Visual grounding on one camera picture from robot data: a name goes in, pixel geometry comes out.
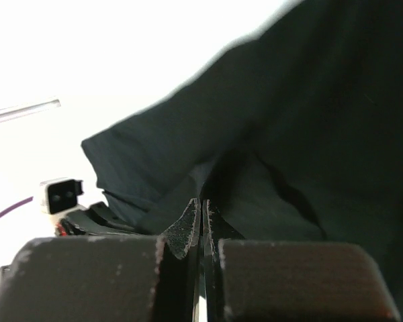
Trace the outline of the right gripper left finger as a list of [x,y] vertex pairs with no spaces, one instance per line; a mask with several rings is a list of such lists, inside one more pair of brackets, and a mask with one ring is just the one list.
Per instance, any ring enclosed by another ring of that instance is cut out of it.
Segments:
[[159,235],[29,241],[0,269],[0,321],[197,321],[200,205]]

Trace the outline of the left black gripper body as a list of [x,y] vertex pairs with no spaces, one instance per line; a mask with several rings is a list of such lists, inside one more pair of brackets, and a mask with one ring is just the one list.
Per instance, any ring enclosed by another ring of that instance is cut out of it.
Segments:
[[53,206],[53,225],[57,236],[73,235],[142,235],[116,216],[104,203],[84,208],[78,203]]

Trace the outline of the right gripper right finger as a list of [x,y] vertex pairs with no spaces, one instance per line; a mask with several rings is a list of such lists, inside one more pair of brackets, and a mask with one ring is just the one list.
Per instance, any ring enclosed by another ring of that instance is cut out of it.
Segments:
[[209,321],[399,321],[378,265],[347,243],[244,239],[202,207]]

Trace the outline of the black t-shirt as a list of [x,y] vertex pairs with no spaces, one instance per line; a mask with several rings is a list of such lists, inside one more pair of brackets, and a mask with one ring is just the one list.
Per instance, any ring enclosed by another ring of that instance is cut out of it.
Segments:
[[131,226],[195,199],[247,239],[358,244],[403,320],[403,1],[303,1],[81,147]]

